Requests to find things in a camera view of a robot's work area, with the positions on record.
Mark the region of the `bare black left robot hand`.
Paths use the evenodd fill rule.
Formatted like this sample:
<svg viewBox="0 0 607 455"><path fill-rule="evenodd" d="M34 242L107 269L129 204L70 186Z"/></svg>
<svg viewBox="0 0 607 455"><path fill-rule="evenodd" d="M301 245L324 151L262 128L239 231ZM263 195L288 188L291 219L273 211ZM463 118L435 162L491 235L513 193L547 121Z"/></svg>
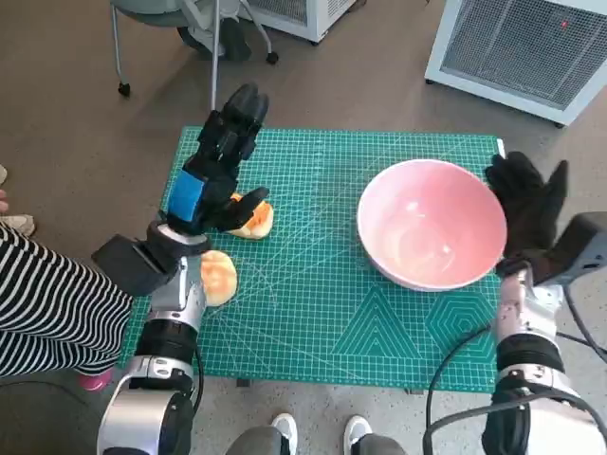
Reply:
<svg viewBox="0 0 607 455"><path fill-rule="evenodd" d="M252 155L269 106L254 83L240 86L201 130L196 152L181 170L168 199L166 220L175 231L200 235L236 230L269 194L259 187L236 200L240 164Z"/></svg>

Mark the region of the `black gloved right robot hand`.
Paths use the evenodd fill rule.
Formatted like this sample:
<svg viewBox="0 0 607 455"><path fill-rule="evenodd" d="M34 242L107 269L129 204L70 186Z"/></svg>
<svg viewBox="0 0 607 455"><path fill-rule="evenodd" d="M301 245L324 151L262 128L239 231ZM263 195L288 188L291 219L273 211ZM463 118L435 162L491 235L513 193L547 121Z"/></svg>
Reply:
<svg viewBox="0 0 607 455"><path fill-rule="evenodd" d="M562 160L544 179L532 161L513 151L494 155L485 169L487 183L506 217L506 246L496 274L505 279L530 269L535 280L554 271L550 250L568 193L569 163Z"/></svg>

